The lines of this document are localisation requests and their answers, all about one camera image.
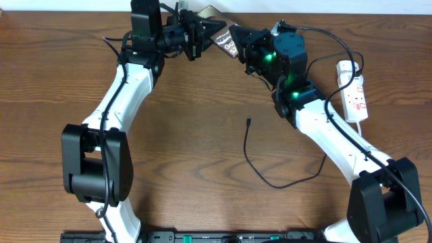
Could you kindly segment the Samsung Galaxy smartphone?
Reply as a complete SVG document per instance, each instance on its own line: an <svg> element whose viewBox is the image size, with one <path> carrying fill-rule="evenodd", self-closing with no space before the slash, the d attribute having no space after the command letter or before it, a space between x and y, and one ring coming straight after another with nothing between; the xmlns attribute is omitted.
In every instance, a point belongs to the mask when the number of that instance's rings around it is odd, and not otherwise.
<svg viewBox="0 0 432 243"><path fill-rule="evenodd" d="M215 46L219 47L229 57L232 59L237 58L238 51L230 32L230 26L237 26L238 24L229 19L225 14L220 12L212 5L208 5L198 12L198 16L210 20L224 21L226 23L226 26L214 34L211 37L211 40Z"/></svg>

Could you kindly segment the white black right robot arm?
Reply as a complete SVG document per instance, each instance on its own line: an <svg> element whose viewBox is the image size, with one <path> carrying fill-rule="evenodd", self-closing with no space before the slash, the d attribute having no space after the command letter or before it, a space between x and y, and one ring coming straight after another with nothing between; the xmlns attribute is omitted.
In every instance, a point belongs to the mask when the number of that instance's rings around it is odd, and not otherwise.
<svg viewBox="0 0 432 243"><path fill-rule="evenodd" d="M299 27L279 22L272 30L233 25L229 31L246 73L272 85L279 116L313 140L350 185L343 219L286 242L396 242L408 230L431 225L416 166L379 151L340 117L308 77Z"/></svg>

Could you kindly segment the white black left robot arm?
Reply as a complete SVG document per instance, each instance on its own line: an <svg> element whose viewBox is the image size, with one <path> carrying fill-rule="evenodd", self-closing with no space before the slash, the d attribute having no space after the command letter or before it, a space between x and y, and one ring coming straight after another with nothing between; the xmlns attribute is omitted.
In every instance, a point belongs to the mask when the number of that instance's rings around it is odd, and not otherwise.
<svg viewBox="0 0 432 243"><path fill-rule="evenodd" d="M94 211L103 226L103 232L92 235L98 242L144 238L129 199L134 168L128 131L165 60L185 54L194 61L226 25L178 7L169 8L162 20L165 8L159 1L131 3L132 28L114 49L117 67L111 87L81 124L68 124L61 134L65 191Z"/></svg>

